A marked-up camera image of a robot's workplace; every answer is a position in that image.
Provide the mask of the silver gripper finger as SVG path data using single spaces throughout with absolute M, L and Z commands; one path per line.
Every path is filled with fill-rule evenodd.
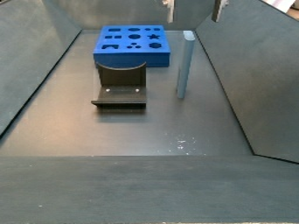
M 213 22 L 219 22 L 220 20 L 220 13 L 224 7 L 229 4 L 229 0 L 215 0 L 213 4 L 213 11 L 211 14 L 211 20 Z
M 167 22 L 171 23 L 173 21 L 173 7 L 175 7 L 175 0 L 163 0 L 163 5 L 168 9 L 167 14 Z

